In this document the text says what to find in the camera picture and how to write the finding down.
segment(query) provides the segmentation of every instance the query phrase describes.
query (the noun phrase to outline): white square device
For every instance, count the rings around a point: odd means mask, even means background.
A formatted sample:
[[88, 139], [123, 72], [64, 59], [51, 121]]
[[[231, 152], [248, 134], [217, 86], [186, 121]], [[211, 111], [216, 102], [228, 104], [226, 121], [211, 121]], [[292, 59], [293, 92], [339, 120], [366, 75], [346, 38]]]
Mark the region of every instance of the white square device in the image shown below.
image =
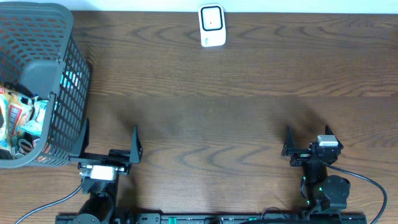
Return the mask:
[[200, 42], [204, 47], [225, 44], [224, 9], [219, 4], [204, 5], [199, 9]]

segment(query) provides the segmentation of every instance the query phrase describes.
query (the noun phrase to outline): black metal base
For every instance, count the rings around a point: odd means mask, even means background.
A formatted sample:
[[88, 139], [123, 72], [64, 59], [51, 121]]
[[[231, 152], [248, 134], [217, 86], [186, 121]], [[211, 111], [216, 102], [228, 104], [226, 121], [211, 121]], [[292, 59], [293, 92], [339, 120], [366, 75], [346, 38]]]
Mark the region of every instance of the black metal base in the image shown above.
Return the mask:
[[[138, 213], [132, 215], [130, 212], [120, 212], [123, 217], [113, 217], [112, 224], [240, 224], [247, 221], [261, 220], [261, 215], [160, 215], [158, 213]], [[286, 213], [285, 216], [289, 220], [299, 219], [297, 214]], [[56, 217], [55, 224], [86, 224], [81, 219], [79, 222], [74, 215], [59, 215]], [[281, 213], [267, 213], [264, 215], [265, 220], [270, 219], [286, 219]], [[341, 223], [341, 224], [366, 224], [366, 217], [364, 215], [340, 215], [339, 216], [314, 216], [313, 221], [323, 221], [324, 223]]]

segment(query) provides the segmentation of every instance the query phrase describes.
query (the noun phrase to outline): green led light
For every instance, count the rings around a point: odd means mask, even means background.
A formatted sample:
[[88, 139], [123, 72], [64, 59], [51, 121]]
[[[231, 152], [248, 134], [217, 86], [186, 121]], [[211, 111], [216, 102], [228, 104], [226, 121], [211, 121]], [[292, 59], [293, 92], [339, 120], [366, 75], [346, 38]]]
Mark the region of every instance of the green led light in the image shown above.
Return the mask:
[[177, 218], [174, 217], [169, 218], [169, 224], [177, 224]]

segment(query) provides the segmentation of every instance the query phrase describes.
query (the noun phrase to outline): black wire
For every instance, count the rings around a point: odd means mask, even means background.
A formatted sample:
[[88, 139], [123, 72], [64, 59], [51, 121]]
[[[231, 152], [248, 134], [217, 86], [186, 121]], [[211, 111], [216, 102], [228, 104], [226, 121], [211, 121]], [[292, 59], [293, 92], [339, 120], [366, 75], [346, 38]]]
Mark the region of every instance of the black wire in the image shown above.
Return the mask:
[[338, 167], [334, 167], [334, 166], [332, 166], [332, 165], [327, 164], [326, 162], [323, 162], [323, 161], [318, 157], [318, 155], [317, 155], [316, 153], [315, 153], [315, 156], [318, 158], [318, 160], [319, 160], [323, 165], [325, 165], [325, 166], [327, 166], [327, 167], [329, 167], [329, 168], [331, 168], [331, 169], [340, 171], [340, 172], [342, 172], [342, 173], [349, 174], [349, 175], [353, 175], [354, 177], [358, 177], [358, 178], [360, 178], [360, 179], [366, 180], [366, 181], [368, 181], [369, 183], [374, 184], [376, 187], [378, 187], [378, 188], [381, 190], [381, 192], [383, 193], [383, 197], [384, 197], [384, 199], [383, 199], [383, 205], [381, 206], [381, 209], [380, 209], [379, 213], [376, 215], [376, 217], [374, 218], [374, 220], [371, 222], [371, 224], [375, 224], [375, 223], [379, 220], [379, 218], [381, 217], [381, 215], [382, 215], [383, 212], [384, 212], [384, 209], [386, 209], [386, 206], [387, 206], [387, 193], [386, 193], [386, 191], [384, 190], [384, 188], [381, 187], [380, 184], [378, 184], [376, 181], [374, 181], [374, 180], [372, 180], [372, 179], [369, 179], [369, 178], [364, 177], [364, 176], [362, 176], [362, 175], [356, 174], [356, 173], [354, 173], [354, 172], [350, 172], [350, 171], [348, 171], [348, 170], [344, 170], [344, 169], [340, 169], [340, 168], [338, 168]]
[[276, 209], [276, 210], [280, 211], [280, 213], [281, 213], [286, 219], [288, 219], [287, 216], [286, 216], [286, 215], [282, 212], [282, 210], [279, 209], [278, 207], [269, 207], [269, 208], [265, 209], [265, 210], [263, 211], [263, 213], [261, 214], [261, 219], [264, 219], [264, 215], [265, 215], [265, 214], [267, 213], [267, 211], [270, 210], [270, 209]]
[[75, 191], [73, 191], [70, 195], [64, 197], [63, 199], [60, 199], [60, 200], [57, 200], [57, 201], [48, 203], [48, 204], [46, 204], [46, 205], [43, 205], [43, 206], [41, 206], [41, 207], [39, 207], [39, 208], [33, 209], [32, 211], [26, 213], [23, 217], [21, 217], [20, 219], [18, 219], [18, 221], [16, 221], [15, 224], [19, 224], [19, 223], [22, 222], [25, 218], [29, 217], [29, 216], [30, 216], [31, 214], [33, 214], [33, 213], [36, 213], [36, 212], [38, 212], [38, 211], [40, 211], [40, 210], [43, 210], [43, 209], [48, 208], [48, 207], [51, 207], [51, 206], [53, 206], [53, 205], [57, 205], [57, 204], [59, 204], [59, 203], [62, 203], [62, 202], [64, 202], [64, 201], [70, 199], [71, 197], [75, 196], [75, 195], [80, 191], [80, 189], [83, 187], [83, 183], [84, 183], [84, 179], [81, 180], [80, 186], [79, 186]]

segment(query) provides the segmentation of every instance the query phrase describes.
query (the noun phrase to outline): white device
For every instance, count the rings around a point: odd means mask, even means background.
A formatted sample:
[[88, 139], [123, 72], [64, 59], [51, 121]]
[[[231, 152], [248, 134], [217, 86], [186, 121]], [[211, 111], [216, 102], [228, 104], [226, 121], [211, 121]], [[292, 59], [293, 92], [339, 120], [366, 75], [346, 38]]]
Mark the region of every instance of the white device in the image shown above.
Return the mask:
[[116, 174], [117, 174], [116, 167], [87, 165], [87, 168], [90, 168], [90, 167], [91, 167], [91, 172], [90, 172], [91, 179], [114, 180], [116, 178]]
[[219, 4], [207, 4], [199, 9], [200, 42], [204, 47], [225, 44], [224, 9]]

